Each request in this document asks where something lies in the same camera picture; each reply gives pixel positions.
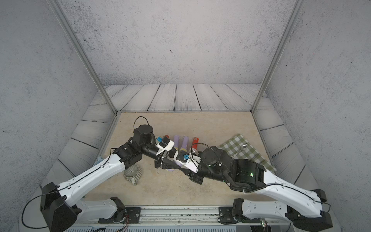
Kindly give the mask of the purple flashlight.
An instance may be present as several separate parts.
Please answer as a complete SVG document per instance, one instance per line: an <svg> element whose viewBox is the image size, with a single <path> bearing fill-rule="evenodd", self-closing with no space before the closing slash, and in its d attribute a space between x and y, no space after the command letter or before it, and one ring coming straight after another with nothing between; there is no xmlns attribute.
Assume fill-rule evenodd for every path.
<svg viewBox="0 0 371 232"><path fill-rule="evenodd" d="M188 151L187 147L188 147L188 137L184 136L180 150L187 152Z"/></svg>
<svg viewBox="0 0 371 232"><path fill-rule="evenodd" d="M170 157L167 158L167 161L169 162L167 164L168 165L167 166L167 169L168 170L172 170L172 171L174 171L174 170L184 171L185 170L182 162L180 162L178 160L174 160L174 159L172 159Z"/></svg>
<svg viewBox="0 0 371 232"><path fill-rule="evenodd" d="M179 135L175 135L175 136L173 137L174 148L175 148L176 150L179 150L179 138L180 138Z"/></svg>

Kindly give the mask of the red flashlight white rim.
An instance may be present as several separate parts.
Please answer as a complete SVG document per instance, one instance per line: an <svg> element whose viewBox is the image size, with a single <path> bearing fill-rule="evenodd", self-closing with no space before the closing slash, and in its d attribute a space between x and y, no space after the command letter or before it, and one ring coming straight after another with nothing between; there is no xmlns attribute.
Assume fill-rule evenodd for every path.
<svg viewBox="0 0 371 232"><path fill-rule="evenodd" d="M197 153L198 142L199 142L199 138L194 137L193 141L192 141L191 148L190 148L191 153L193 153L193 154Z"/></svg>

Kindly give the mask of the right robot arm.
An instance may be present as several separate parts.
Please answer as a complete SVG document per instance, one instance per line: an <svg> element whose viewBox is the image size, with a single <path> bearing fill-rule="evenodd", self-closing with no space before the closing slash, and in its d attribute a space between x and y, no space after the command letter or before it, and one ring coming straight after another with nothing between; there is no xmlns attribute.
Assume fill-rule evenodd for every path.
<svg viewBox="0 0 371 232"><path fill-rule="evenodd" d="M204 178L227 184L230 190L268 196L272 202L237 198L232 214L237 220L271 218L290 222L294 227L320 232L333 226L331 215L323 209L326 195L321 189L295 186L248 159L234 159L226 151L208 147L198 155L180 155L189 169L190 180L202 184Z"/></svg>

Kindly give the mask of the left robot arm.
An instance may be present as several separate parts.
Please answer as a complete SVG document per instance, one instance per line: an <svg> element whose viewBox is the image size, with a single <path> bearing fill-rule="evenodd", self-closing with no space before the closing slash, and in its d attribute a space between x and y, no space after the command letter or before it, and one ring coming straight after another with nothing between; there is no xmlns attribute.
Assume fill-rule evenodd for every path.
<svg viewBox="0 0 371 232"><path fill-rule="evenodd" d="M117 197L105 201L85 202L83 196L101 183L139 162L143 155L161 160L164 152L174 154L174 141L164 137L159 143L153 127L141 125L133 136L109 157L82 174L42 188L40 211L51 232L63 232L80 220L98 219L100 222L121 223L127 220L124 204Z"/></svg>

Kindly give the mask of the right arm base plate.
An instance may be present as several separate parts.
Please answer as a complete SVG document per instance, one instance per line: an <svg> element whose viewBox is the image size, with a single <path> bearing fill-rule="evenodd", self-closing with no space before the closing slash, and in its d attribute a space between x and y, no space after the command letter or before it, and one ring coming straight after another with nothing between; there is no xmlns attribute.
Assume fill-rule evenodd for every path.
<svg viewBox="0 0 371 232"><path fill-rule="evenodd" d="M248 219L243 216L234 216L232 207L221 206L218 208L219 218L217 221L223 225L232 225L237 223L260 223L260 219Z"/></svg>

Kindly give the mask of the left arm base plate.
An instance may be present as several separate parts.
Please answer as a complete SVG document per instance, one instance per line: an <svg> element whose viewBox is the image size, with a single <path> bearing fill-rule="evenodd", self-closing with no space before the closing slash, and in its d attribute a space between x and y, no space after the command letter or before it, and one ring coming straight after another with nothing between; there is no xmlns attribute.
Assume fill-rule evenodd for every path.
<svg viewBox="0 0 371 232"><path fill-rule="evenodd" d="M128 222L129 224L139 223L141 207L123 207L118 208L117 211L110 218L100 218L99 224L112 224L119 222Z"/></svg>

